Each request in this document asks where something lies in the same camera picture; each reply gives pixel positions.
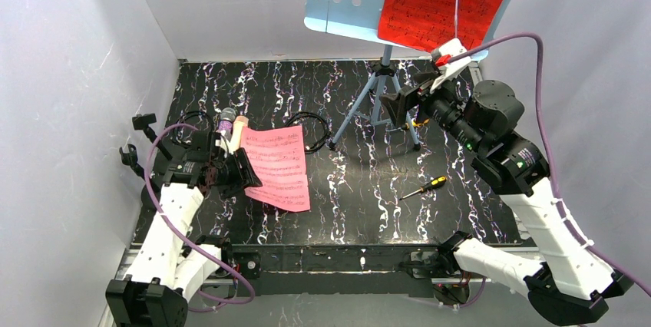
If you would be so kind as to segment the pink sheet music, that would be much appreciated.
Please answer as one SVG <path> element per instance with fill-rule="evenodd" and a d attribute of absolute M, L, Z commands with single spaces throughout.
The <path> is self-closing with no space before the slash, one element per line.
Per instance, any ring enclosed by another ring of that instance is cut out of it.
<path fill-rule="evenodd" d="M 240 146 L 263 184 L 245 189 L 247 197 L 294 213 L 311 208 L 302 126 L 245 127 Z"/>

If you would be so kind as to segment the beige pink microphone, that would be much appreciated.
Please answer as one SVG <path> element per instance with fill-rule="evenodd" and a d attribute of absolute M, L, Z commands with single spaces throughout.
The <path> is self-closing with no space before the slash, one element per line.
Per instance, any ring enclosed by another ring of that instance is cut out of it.
<path fill-rule="evenodd" d="M 240 148 L 242 132 L 244 127 L 249 126 L 249 119 L 243 115 L 236 117 L 233 122 L 230 138 L 226 141 L 230 153 L 234 153 Z"/>

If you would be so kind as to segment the purple glitter microphone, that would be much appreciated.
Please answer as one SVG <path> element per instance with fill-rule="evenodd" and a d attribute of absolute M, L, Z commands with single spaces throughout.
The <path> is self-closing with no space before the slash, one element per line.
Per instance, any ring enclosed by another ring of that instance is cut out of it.
<path fill-rule="evenodd" d="M 216 131 L 220 133 L 222 137 L 227 140 L 230 140 L 233 133 L 233 125 L 237 118 L 237 111 L 231 107 L 225 107 L 220 112 L 218 125 Z"/>

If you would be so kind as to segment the black round mic stand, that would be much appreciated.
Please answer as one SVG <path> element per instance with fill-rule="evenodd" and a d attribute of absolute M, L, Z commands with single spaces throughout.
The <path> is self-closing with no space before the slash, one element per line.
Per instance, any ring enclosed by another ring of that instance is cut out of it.
<path fill-rule="evenodd" d="M 158 138 L 158 135 L 154 132 L 154 129 L 151 127 L 152 124 L 157 122 L 156 115 L 154 113 L 148 114 L 136 114 L 131 118 L 133 129 L 139 130 L 144 133 L 147 139 L 154 144 L 154 146 L 165 156 L 167 160 L 172 160 L 173 155 L 171 152 L 164 146 L 162 142 L 155 143 L 154 141 Z"/>
<path fill-rule="evenodd" d="M 132 171 L 141 179 L 145 179 L 145 171 L 144 168 L 138 163 L 138 158 L 137 158 L 137 148 L 133 144 L 127 144 L 127 148 L 124 149 L 123 147 L 119 148 L 119 154 L 121 157 L 121 163 L 125 166 L 128 166 L 129 168 L 132 169 Z M 150 183 L 152 186 L 152 189 L 154 191 L 155 197 L 157 200 L 160 199 L 160 181 L 154 177 L 150 177 Z M 153 204 L 153 201 L 150 197 L 149 191 L 147 189 L 147 186 L 144 185 L 143 189 L 140 194 L 140 200 L 142 202 L 142 206 L 145 210 L 153 210 L 155 211 L 155 205 Z"/>

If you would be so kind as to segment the light blue music stand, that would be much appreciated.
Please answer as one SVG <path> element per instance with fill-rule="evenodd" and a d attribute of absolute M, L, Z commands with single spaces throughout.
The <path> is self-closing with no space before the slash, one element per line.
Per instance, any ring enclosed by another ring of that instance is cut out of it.
<path fill-rule="evenodd" d="M 310 30 L 358 40 L 372 41 L 384 45 L 385 50 L 380 59 L 380 66 L 378 70 L 371 73 L 368 82 L 362 89 L 363 95 L 371 95 L 373 97 L 378 97 L 381 94 L 387 81 L 394 82 L 398 79 L 396 73 L 390 71 L 388 68 L 393 48 L 407 48 L 390 41 L 381 40 L 378 37 L 378 23 L 384 1 L 306 0 L 305 6 L 304 23 Z M 491 37 L 483 43 L 493 39 L 509 1 L 506 1 L 505 6 L 500 11 Z"/>

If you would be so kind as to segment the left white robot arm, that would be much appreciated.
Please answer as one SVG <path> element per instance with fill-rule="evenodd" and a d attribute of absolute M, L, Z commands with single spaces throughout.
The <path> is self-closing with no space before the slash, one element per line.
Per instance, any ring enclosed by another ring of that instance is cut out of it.
<path fill-rule="evenodd" d="M 261 187 L 247 152 L 232 150 L 212 131 L 197 131 L 183 152 L 167 155 L 159 187 L 151 182 L 154 163 L 144 168 L 145 187 L 156 210 L 147 235 L 124 275 L 106 288 L 107 307 L 117 326 L 183 326 L 190 300 L 204 282 L 223 270 L 248 291 L 245 299 L 215 298 L 214 310 L 255 298 L 253 285 L 225 254 L 229 241 L 203 236 L 189 239 L 192 220 L 207 192 L 223 198 Z"/>

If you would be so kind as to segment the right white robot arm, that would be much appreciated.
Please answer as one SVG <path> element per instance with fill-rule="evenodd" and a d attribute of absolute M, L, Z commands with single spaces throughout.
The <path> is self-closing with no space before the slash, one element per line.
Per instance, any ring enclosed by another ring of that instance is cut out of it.
<path fill-rule="evenodd" d="M 406 269 L 434 277 L 485 276 L 526 297 L 557 326 L 597 322 L 608 310 L 606 301 L 624 295 L 632 280 L 577 240 L 570 211 L 552 191 L 546 158 L 515 130 L 524 105 L 513 89 L 501 81 L 480 81 L 464 100 L 453 81 L 432 90 L 431 74 L 416 78 L 418 86 L 379 98 L 392 122 L 405 123 L 408 110 L 416 107 L 420 117 L 430 117 L 472 152 L 471 166 L 520 219 L 541 259 L 516 256 L 458 231 L 427 259 L 406 263 Z"/>

